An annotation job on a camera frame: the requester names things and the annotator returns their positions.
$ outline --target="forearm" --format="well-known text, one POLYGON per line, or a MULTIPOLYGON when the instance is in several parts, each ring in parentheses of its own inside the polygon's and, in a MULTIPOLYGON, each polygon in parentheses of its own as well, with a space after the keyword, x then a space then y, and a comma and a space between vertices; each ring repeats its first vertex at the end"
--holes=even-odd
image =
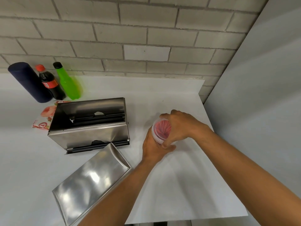
POLYGON ((301 200, 287 187, 212 131, 193 138, 262 226, 301 225, 301 200))
POLYGON ((141 163, 80 222, 79 226, 123 226, 155 165, 141 163))

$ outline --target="left hand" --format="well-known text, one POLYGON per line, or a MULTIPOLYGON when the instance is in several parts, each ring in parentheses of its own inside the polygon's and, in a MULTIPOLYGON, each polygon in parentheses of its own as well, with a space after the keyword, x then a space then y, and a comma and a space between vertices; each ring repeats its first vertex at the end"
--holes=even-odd
POLYGON ((175 145, 170 145, 168 148, 163 148, 161 144, 157 143, 152 136, 150 127, 142 146, 142 161, 151 163, 154 166, 160 162, 166 154, 174 151, 175 148, 175 145))

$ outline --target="bottle label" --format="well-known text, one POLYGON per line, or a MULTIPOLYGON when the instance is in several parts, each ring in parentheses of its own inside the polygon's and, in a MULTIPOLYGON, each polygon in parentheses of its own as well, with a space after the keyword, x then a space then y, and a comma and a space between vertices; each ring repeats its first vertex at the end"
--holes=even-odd
POLYGON ((43 83, 44 86, 48 89, 52 89, 54 87, 57 87, 58 86, 58 83, 56 80, 52 80, 51 82, 47 82, 47 83, 43 83))

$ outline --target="brick wall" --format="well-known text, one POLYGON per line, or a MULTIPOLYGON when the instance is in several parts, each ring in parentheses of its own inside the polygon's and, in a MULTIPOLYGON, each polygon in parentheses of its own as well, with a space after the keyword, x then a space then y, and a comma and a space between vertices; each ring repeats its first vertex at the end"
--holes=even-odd
POLYGON ((204 78, 204 102, 266 1, 0 0, 0 72, 204 78))

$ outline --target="green bottle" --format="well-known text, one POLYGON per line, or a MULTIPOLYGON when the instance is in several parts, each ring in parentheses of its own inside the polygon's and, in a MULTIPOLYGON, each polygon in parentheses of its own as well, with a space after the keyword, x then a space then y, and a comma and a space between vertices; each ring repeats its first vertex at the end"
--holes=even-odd
POLYGON ((60 84, 64 88, 65 93, 72 100, 79 99, 81 96, 79 86, 75 81, 67 74, 60 62, 53 63, 53 66, 57 70, 60 77, 60 84))

